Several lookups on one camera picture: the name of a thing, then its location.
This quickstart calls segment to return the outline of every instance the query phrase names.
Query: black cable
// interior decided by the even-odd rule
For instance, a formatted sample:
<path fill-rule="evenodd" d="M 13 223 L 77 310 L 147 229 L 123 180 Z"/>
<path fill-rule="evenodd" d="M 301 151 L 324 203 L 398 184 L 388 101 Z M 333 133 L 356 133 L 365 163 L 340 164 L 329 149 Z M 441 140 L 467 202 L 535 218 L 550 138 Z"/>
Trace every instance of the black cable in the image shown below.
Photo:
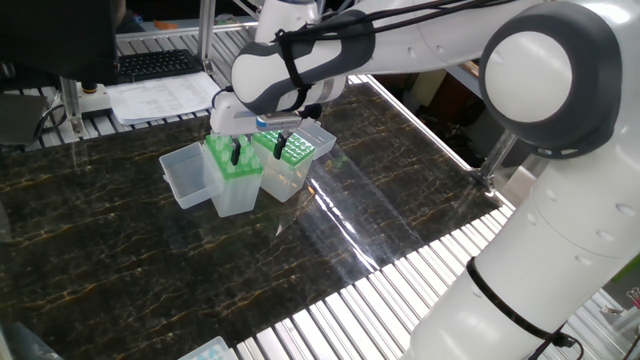
<path fill-rule="evenodd" d="M 629 351 L 627 351 L 627 354 L 624 356 L 624 358 L 622 360 L 629 360 L 629 357 L 631 356 L 631 353 L 636 348 L 636 346 L 638 346 L 638 342 L 640 342 L 640 334 L 638 334 L 638 336 L 636 337 L 636 340 L 631 345 L 631 349 L 629 349 Z"/>
<path fill-rule="evenodd" d="M 67 121 L 67 113 L 62 114 L 62 117 L 60 118 L 60 121 L 58 121 L 57 123 L 55 121 L 53 121 L 53 116 L 51 116 L 51 123 L 53 123 L 53 125 L 51 125 L 49 127 L 46 127 L 43 130 L 59 128 L 60 125 L 64 124 L 65 121 Z"/>
<path fill-rule="evenodd" d="M 313 34 L 325 35 L 329 32 L 344 30 L 350 26 L 358 25 L 360 23 L 367 22 L 367 21 L 381 20 L 389 17 L 405 15 L 405 14 L 409 14 L 416 11 L 422 11 L 422 10 L 441 10 L 441 6 L 457 4 L 464 1 L 466 0 L 436 0 L 429 3 L 425 3 L 425 4 L 413 5 L 409 7 L 400 8 L 400 9 L 381 10 L 381 11 L 376 11 L 376 12 L 367 14 L 358 19 L 335 22 L 332 24 L 320 23 L 316 26 L 305 26 L 299 30 L 288 32 L 287 35 L 292 37 L 295 37 L 295 36 L 299 37 L 303 35 L 313 35 Z"/>
<path fill-rule="evenodd" d="M 350 37 L 357 37 L 357 36 L 363 36 L 363 35 L 369 35 L 369 34 L 378 34 L 381 32 L 396 30 L 403 27 L 416 25 L 428 20 L 436 19 L 445 15 L 460 12 L 463 10 L 504 5 L 513 1 L 515 0 L 472 0 L 468 2 L 464 2 L 464 0 L 437 0 L 437 1 L 426 3 L 426 4 L 409 6 L 402 9 L 378 11 L 378 12 L 365 15 L 364 17 L 356 20 L 338 22 L 330 25 L 320 24 L 314 27 L 304 27 L 300 30 L 285 33 L 284 36 L 288 37 L 289 41 L 341 40 L 341 39 L 350 38 Z M 464 3 L 460 5 L 452 6 L 452 7 L 443 7 L 447 5 L 459 4 L 461 2 L 464 2 Z M 376 20 L 386 19 L 389 17 L 405 15 L 412 12 L 423 11 L 423 10 L 437 10 L 437 11 L 419 16 L 417 18 L 401 21 L 401 22 L 386 25 L 386 26 L 381 26 L 371 30 L 364 30 L 364 31 L 353 32 L 349 34 L 327 35 L 327 33 L 335 32 L 337 30 L 343 30 L 350 26 L 360 24 L 362 22 L 376 21 Z"/>
<path fill-rule="evenodd" d="M 54 111 L 56 111 L 56 110 L 58 110 L 58 109 L 61 109 L 61 108 L 63 108 L 63 107 L 64 107 L 64 105 L 63 105 L 63 104 L 59 104 L 59 105 L 56 105 L 56 106 L 52 107 L 51 109 L 47 110 L 47 111 L 42 115 L 42 117 L 40 118 L 40 121 L 45 121 L 45 119 L 47 118 L 47 116 L 50 116 Z"/>
<path fill-rule="evenodd" d="M 218 95 L 222 94 L 223 92 L 233 92 L 233 86 L 229 85 L 224 89 L 220 89 L 220 91 L 218 91 L 215 95 L 213 95 L 213 98 L 211 99 L 211 107 L 214 110 L 216 108 L 216 98 L 218 97 Z"/>
<path fill-rule="evenodd" d="M 563 334 L 563 335 L 568 339 L 574 341 L 576 344 L 578 344 L 578 346 L 580 347 L 580 355 L 578 355 L 578 358 L 576 360 L 582 360 L 582 358 L 584 358 L 584 346 L 582 346 L 582 343 L 580 342 L 580 340 L 574 338 L 571 335 L 567 335 L 567 334 Z"/>

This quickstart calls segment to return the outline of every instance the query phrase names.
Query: marble surface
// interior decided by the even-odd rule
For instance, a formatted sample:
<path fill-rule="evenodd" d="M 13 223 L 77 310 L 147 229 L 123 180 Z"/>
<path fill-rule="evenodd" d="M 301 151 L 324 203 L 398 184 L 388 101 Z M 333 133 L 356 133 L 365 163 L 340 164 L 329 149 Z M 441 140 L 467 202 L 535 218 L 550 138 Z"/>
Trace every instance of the marble surface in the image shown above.
<path fill-rule="evenodd" d="M 368 84 L 325 107 L 337 146 L 285 204 L 182 210 L 161 155 L 208 119 L 0 157 L 0 323 L 64 359 L 229 345 L 484 215 L 484 189 Z"/>

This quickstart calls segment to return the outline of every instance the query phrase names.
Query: black keyboard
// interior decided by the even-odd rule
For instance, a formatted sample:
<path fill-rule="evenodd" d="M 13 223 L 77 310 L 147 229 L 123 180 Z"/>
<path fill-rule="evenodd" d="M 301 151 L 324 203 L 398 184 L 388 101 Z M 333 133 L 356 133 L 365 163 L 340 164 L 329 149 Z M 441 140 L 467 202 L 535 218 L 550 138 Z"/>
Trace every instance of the black keyboard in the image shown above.
<path fill-rule="evenodd" d="M 156 51 L 118 58 L 119 83 L 160 79 L 202 71 L 202 65 L 189 50 Z"/>

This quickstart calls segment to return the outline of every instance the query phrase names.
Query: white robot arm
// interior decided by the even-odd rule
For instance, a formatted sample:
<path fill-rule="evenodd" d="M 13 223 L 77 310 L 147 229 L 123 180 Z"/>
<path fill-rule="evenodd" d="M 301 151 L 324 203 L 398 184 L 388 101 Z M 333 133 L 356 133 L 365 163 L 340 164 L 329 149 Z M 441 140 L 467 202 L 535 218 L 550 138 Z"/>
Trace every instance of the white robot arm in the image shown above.
<path fill-rule="evenodd" d="M 518 0 L 498 6 L 475 8 L 377 34 L 359 32 L 400 24 L 438 10 L 413 11 L 381 20 L 366 20 L 336 31 L 339 40 L 292 40 L 290 57 L 299 80 L 310 86 L 300 97 L 282 43 L 274 42 L 278 31 L 295 31 L 305 25 L 318 30 L 341 22 L 375 16 L 393 9 L 419 5 L 465 5 L 464 0 L 365 0 L 329 20 L 320 21 L 314 0 L 267 0 L 262 9 L 254 43 L 245 47 L 232 68 L 233 93 L 216 97 L 211 117 L 214 132 L 240 135 L 263 131 L 256 115 L 291 112 L 306 105 L 331 101 L 345 88 L 346 76 L 354 74 L 411 73 L 441 69 L 478 58 L 495 31 L 511 17 L 542 0 Z M 502 0 L 480 0 L 485 4 Z M 469 31 L 468 24 L 474 24 Z"/>
<path fill-rule="evenodd" d="M 420 322 L 402 359 L 526 359 L 545 341 L 563 340 L 556 331 L 640 252 L 640 4 L 517 0 L 376 34 L 440 10 L 332 25 L 425 3 L 459 5 L 364 0 L 327 25 L 310 0 L 268 0 L 257 42 L 233 66 L 235 93 L 215 100 L 213 130 L 257 132 L 253 114 L 329 101 L 347 74 L 431 70 L 482 54 L 487 108 L 554 161 Z M 283 54 L 274 34 L 308 23 L 332 26 L 321 36 L 339 39 L 294 32 L 307 35 L 285 38 Z M 295 82 L 312 85 L 302 100 Z"/>

